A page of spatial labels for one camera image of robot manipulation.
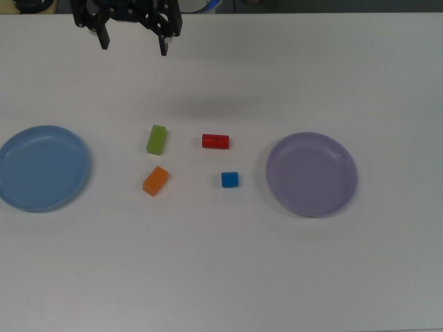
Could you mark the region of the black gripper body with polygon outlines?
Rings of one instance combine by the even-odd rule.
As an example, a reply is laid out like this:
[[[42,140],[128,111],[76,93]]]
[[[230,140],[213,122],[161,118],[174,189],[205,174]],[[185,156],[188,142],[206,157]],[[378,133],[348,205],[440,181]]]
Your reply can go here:
[[[144,21],[150,17],[157,18],[165,9],[167,1],[93,1],[99,12],[107,14],[116,21]]]

